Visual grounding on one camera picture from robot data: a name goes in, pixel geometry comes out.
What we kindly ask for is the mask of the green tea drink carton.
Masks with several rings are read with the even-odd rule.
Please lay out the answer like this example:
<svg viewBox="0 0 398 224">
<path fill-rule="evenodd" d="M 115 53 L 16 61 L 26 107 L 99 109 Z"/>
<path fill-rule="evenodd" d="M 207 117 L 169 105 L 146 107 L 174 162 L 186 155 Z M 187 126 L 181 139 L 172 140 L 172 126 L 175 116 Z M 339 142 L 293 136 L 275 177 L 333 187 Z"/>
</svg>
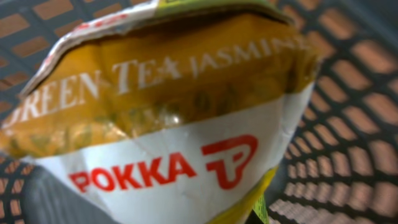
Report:
<svg viewBox="0 0 398 224">
<path fill-rule="evenodd" d="M 266 1 L 151 1 L 64 35 L 1 126 L 31 223 L 244 223 L 320 58 Z"/>
</svg>

